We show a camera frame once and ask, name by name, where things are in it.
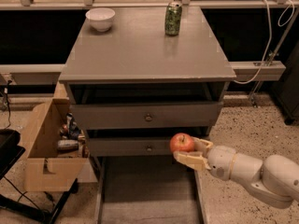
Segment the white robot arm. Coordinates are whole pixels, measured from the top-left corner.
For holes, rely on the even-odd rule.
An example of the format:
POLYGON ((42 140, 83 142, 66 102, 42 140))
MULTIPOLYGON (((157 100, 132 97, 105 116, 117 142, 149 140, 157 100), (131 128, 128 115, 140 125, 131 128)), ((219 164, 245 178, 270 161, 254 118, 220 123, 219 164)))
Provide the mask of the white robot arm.
POLYGON ((170 150, 176 161, 198 172, 207 170, 220 180, 231 180, 263 203, 284 209, 299 202, 299 165, 288 158, 272 155, 263 161, 185 133, 175 144, 178 146, 170 150))

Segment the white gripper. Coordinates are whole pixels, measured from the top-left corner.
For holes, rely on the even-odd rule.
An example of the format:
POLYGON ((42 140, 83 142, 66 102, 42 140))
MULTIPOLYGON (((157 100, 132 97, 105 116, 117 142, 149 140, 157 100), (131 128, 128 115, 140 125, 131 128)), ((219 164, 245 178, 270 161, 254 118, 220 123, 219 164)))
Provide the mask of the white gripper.
POLYGON ((209 172, 212 176, 223 181, 229 180, 236 150, 226 146, 213 147, 213 143, 206 139, 194 137, 192 140, 194 142, 194 150, 199 152, 175 151, 173 153, 175 160, 195 171, 211 169, 209 172))

